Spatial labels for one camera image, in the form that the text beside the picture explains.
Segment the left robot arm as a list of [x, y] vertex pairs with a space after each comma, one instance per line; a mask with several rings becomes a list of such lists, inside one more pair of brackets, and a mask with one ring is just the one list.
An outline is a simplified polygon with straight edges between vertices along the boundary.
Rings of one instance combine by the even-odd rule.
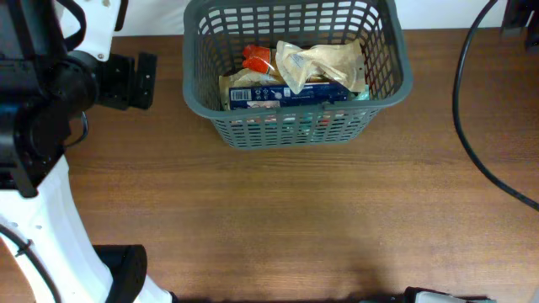
[[165, 302], [140, 244], [94, 245], [75, 206], [67, 149], [95, 104], [152, 105], [157, 58], [113, 54], [127, 0], [1, 4], [1, 238], [38, 302]]

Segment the teal tissue packet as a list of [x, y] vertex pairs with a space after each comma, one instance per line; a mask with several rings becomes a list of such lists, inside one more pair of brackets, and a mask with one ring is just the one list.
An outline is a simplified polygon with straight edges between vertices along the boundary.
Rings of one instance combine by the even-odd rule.
[[366, 101], [371, 99], [371, 92], [368, 84], [358, 93], [350, 93], [350, 97], [354, 101]]

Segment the beige pouch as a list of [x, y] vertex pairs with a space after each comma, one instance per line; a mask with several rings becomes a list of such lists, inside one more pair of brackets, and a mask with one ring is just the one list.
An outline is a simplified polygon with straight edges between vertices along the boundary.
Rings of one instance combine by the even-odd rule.
[[285, 81], [281, 76], [272, 76], [249, 69], [242, 69], [230, 76], [219, 76], [219, 89], [221, 105], [225, 110], [230, 110], [230, 88], [259, 87], [266, 85], [281, 85]]
[[280, 40], [275, 63], [293, 93], [299, 93], [312, 77], [324, 76], [352, 93], [366, 88], [366, 67], [359, 40], [345, 45], [315, 45], [304, 50]]

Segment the multicolour tissue multipack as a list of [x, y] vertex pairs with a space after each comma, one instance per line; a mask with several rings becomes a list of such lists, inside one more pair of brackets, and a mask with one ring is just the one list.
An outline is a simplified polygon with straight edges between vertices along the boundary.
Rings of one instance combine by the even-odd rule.
[[230, 88], [226, 105], [230, 110], [285, 108], [346, 101], [350, 91], [336, 82], [308, 83], [299, 93], [286, 85]]

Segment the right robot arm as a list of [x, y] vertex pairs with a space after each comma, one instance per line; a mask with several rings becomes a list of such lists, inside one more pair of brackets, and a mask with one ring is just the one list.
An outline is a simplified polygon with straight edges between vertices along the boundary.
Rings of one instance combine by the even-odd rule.
[[524, 302], [538, 290], [538, 4], [502, 4], [486, 29], [408, 33], [398, 195], [408, 246], [397, 284]]

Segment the orange spaghetti pack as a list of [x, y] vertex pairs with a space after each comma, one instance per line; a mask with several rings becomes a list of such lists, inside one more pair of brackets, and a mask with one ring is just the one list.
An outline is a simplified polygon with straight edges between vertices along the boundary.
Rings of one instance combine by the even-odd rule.
[[[272, 76], [280, 76], [275, 63], [275, 53], [276, 47], [274, 49], [270, 49], [263, 46], [248, 45], [243, 49], [243, 67], [255, 72], [269, 74]], [[326, 77], [312, 77], [307, 83], [316, 82], [320, 78]]]

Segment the grey plastic basket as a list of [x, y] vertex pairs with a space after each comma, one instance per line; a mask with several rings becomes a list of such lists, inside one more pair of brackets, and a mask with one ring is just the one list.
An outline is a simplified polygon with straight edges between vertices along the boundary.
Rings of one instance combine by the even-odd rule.
[[[245, 46], [274, 48], [280, 40], [301, 47], [359, 41], [369, 98], [225, 109], [218, 78], [241, 69]], [[413, 87], [397, 7], [385, 0], [192, 1], [184, 11], [183, 66], [187, 105], [244, 150], [351, 141]]]

